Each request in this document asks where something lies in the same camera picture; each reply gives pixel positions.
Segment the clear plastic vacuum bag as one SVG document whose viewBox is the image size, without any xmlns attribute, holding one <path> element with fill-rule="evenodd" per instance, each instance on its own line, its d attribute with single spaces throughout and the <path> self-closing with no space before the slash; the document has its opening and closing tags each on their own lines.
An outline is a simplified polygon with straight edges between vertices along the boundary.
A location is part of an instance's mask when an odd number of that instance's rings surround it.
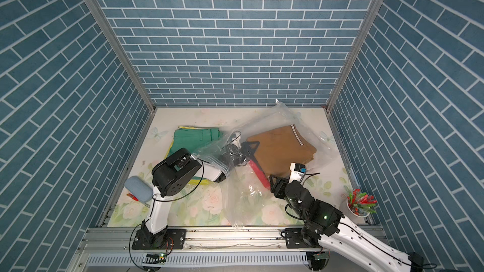
<svg viewBox="0 0 484 272">
<path fill-rule="evenodd" d="M 235 228 L 285 224 L 291 218 L 270 186 L 289 180 L 295 167 L 317 173 L 337 156 L 335 146 L 317 136 L 281 101 L 200 147 L 194 156 L 221 172 L 223 214 Z"/>
</svg>

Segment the dark green garment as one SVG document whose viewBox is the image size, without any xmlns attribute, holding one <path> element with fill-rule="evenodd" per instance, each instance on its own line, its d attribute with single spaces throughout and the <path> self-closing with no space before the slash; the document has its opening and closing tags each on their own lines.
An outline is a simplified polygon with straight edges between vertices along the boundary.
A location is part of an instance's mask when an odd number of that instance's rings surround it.
<svg viewBox="0 0 484 272">
<path fill-rule="evenodd" d="M 181 148 L 194 152 L 199 147 L 218 140 L 223 133 L 218 128 L 179 127 L 173 135 L 173 141 L 167 156 L 171 156 Z"/>
</svg>

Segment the neon yellow garment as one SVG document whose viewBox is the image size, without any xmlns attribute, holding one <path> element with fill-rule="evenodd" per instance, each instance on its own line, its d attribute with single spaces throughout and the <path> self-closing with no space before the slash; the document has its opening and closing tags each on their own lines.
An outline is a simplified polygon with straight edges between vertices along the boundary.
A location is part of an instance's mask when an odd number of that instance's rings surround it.
<svg viewBox="0 0 484 272">
<path fill-rule="evenodd" d="M 171 156 L 167 156 L 167 158 L 170 161 L 170 165 L 173 166 L 177 171 L 179 171 L 180 169 L 184 169 L 186 161 L 190 161 L 189 159 L 187 159 L 187 156 L 194 154 L 195 151 L 189 152 L 186 148 L 181 148 Z M 214 166 L 211 166 L 208 162 L 204 161 L 204 170 L 200 168 L 198 172 L 194 175 L 194 177 L 189 181 L 189 184 L 196 185 L 201 182 L 205 185 L 209 181 L 214 183 L 220 183 L 225 179 L 226 176 L 222 171 L 219 171 Z"/>
</svg>

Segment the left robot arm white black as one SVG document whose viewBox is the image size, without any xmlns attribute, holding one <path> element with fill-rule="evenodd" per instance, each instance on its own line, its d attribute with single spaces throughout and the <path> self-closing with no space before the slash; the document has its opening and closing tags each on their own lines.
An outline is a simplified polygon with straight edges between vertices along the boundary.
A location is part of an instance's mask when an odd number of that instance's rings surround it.
<svg viewBox="0 0 484 272">
<path fill-rule="evenodd" d="M 136 232 L 136 248 L 171 244 L 171 207 L 180 222 L 253 225 L 268 196 L 245 142 L 215 141 L 194 152 L 181 148 L 151 171 L 152 205 Z"/>
</svg>

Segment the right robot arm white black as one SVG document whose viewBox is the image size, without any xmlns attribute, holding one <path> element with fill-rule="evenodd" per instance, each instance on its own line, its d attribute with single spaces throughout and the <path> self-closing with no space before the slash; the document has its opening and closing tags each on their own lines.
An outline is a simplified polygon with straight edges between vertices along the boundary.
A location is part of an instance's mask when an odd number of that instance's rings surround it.
<svg viewBox="0 0 484 272">
<path fill-rule="evenodd" d="M 333 205 L 317 200 L 298 181 L 270 176 L 270 191 L 304 222 L 301 240 L 312 248 L 335 251 L 366 271 L 423 271 L 419 254 L 386 245 L 357 226 Z"/>
</svg>

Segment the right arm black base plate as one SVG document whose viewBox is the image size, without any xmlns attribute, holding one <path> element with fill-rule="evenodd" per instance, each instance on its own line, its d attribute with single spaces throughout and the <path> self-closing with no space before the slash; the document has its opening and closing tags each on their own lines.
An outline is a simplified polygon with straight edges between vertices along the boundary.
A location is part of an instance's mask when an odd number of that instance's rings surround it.
<svg viewBox="0 0 484 272">
<path fill-rule="evenodd" d="M 300 228 L 285 228 L 280 235 L 285 240 L 287 249 L 318 248 L 324 250 L 325 248 L 320 245 L 319 240 L 339 232 L 340 230 L 335 227 L 323 230 L 304 226 Z"/>
</svg>

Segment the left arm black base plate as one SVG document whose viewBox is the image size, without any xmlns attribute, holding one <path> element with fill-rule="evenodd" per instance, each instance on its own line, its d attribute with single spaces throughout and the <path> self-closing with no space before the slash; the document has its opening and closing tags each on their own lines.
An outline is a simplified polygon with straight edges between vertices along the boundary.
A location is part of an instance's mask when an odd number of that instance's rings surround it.
<svg viewBox="0 0 484 272">
<path fill-rule="evenodd" d="M 186 229 L 167 228 L 157 234 L 151 234 L 146 229 L 136 231 L 132 249 L 166 249 L 167 251 L 182 249 L 187 234 Z"/>
</svg>

